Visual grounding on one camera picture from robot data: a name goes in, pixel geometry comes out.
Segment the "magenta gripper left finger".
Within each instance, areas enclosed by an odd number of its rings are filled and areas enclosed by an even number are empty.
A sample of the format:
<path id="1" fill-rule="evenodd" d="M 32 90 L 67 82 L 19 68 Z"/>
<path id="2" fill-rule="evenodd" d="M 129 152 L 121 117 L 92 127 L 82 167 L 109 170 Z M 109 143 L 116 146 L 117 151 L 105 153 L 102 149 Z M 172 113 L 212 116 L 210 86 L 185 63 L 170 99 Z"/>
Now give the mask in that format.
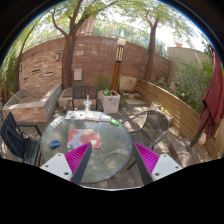
<path id="1" fill-rule="evenodd" d="M 91 143 L 87 143 L 66 154 L 57 153 L 41 169 L 79 185 L 91 153 Z"/>

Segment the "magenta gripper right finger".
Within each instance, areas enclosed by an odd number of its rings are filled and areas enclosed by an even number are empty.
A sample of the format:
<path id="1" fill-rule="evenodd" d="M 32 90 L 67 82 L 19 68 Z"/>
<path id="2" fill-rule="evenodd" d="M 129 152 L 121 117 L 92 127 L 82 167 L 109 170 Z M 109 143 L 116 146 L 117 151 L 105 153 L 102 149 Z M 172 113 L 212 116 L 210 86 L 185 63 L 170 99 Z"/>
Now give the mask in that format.
<path id="1" fill-rule="evenodd" d="M 133 153 L 144 185 L 182 169 L 168 154 L 159 155 L 136 142 L 133 143 Z"/>

